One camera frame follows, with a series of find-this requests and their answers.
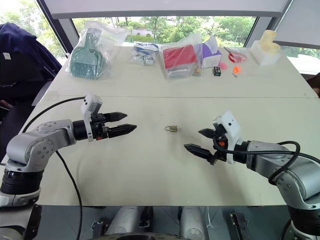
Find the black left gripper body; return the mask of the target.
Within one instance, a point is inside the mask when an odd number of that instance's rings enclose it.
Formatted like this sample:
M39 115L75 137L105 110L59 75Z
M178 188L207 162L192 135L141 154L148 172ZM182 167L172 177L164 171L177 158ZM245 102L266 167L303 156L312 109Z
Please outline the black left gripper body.
M90 127L92 130L92 136L94 139L102 140L107 139L109 128L106 126L109 117L107 113L97 113L91 115Z

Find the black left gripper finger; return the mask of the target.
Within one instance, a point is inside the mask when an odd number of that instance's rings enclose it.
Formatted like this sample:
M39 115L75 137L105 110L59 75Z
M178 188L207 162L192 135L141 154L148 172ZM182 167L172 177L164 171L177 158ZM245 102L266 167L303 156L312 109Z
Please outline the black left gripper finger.
M123 112L110 112L110 113L104 113L103 116L107 123L111 123L111 122L118 122L126 118L128 115Z
M127 135L134 131L137 128L137 125L134 124L122 124L115 127L110 127L107 130L108 138L115 138L123 135Z

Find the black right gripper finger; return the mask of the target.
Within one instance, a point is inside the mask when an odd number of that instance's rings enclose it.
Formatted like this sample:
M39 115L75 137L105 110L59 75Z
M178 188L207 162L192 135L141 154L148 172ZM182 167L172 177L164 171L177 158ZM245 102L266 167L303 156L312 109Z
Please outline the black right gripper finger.
M208 149L204 149L199 145L195 145L192 143L188 143L184 145L184 148L190 152L191 154L205 159L205 160L213 160L214 156L211 154L211 152Z
M214 130L209 128L204 128L199 130L198 133L205 136L206 138L212 138L214 135Z

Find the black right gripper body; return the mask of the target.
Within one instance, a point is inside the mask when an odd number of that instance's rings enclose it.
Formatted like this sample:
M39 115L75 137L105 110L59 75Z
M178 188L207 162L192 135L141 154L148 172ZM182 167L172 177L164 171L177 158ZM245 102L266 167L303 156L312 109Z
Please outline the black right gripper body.
M216 124L212 133L213 148L216 152L213 154L210 165L214 166L217 161L227 161L228 139L226 137L226 129L222 124Z

